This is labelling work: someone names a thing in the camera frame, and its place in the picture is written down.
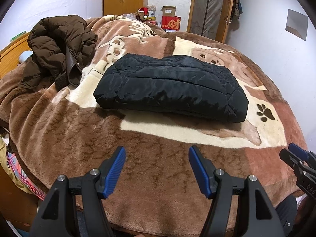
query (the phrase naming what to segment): screw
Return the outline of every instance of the screw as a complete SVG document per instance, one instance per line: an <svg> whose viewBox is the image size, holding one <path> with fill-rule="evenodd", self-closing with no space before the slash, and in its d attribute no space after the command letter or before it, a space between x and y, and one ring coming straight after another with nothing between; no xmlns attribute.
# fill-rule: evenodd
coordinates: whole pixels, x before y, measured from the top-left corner
<svg viewBox="0 0 316 237"><path fill-rule="evenodd" d="M97 175L99 173L99 170L97 168L90 170L90 175Z"/></svg>
<svg viewBox="0 0 316 237"><path fill-rule="evenodd" d="M217 175L223 175L223 174L225 174L225 171L219 168L219 169L216 169L215 173Z"/></svg>
<svg viewBox="0 0 316 237"><path fill-rule="evenodd" d="M255 175L250 175L249 179L250 179L250 181L255 182L255 181L257 181L258 178Z"/></svg>
<svg viewBox="0 0 316 237"><path fill-rule="evenodd" d="M62 181L64 181L66 179L66 176L65 175L59 175L58 177L57 177L57 180L59 181L59 182L62 182Z"/></svg>

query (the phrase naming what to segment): brown jacket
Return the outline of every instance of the brown jacket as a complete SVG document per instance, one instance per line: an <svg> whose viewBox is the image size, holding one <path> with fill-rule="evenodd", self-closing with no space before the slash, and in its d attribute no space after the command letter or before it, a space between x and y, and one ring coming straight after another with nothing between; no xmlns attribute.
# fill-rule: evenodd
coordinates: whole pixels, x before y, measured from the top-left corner
<svg viewBox="0 0 316 237"><path fill-rule="evenodd" d="M80 83L82 69L94 54L98 36L77 15L40 20L28 37L34 52L27 59L19 87L35 88L44 77L52 76L57 90Z"/></svg>

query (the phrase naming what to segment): paw print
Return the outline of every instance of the paw print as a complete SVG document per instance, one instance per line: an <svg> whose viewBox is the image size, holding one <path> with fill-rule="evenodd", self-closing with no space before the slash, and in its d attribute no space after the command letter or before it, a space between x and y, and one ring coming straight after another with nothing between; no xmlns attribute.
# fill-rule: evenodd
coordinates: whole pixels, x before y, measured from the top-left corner
<svg viewBox="0 0 316 237"><path fill-rule="evenodd" d="M257 107L260 111L257 112L258 116L264 116L261 118L261 121L266 122L268 119L275 120L275 117L272 115L270 109L267 109L264 104L257 104Z"/></svg>

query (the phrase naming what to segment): folded jacket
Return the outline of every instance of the folded jacket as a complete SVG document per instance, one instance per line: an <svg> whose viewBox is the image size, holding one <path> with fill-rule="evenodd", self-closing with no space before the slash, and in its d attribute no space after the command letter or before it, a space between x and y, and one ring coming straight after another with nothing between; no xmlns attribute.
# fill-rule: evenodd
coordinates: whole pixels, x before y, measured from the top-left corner
<svg viewBox="0 0 316 237"><path fill-rule="evenodd" d="M248 100L229 69L176 55L126 54L110 66L93 93L104 109L174 112L243 122Z"/></svg>

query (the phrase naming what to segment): headboard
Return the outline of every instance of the headboard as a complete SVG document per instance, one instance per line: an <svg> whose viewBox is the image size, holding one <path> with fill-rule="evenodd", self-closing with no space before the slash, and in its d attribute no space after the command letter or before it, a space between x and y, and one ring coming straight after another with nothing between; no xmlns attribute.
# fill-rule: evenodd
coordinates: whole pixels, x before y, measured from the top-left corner
<svg viewBox="0 0 316 237"><path fill-rule="evenodd" d="M27 44L29 33L25 33L0 51L0 78L19 64L22 52L31 50Z"/></svg>

